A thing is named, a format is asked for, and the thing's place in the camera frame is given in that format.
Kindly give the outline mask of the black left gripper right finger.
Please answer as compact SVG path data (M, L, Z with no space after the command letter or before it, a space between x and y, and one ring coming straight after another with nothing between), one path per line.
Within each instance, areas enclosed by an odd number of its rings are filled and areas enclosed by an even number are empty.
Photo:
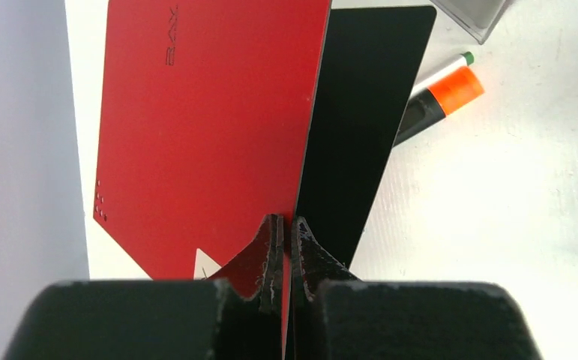
M292 225L296 359L539 359L518 304L494 283L363 281Z

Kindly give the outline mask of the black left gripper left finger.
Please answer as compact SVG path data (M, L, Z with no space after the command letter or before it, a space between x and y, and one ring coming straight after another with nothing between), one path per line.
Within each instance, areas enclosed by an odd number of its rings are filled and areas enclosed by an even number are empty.
M6 359L280 359L283 219L204 280L59 282L25 312Z

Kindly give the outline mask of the red folder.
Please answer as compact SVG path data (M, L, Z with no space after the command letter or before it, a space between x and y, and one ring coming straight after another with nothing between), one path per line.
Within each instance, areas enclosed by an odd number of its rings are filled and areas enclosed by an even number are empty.
M436 19L430 5L111 1L94 219L148 274L204 280L283 219L349 261Z

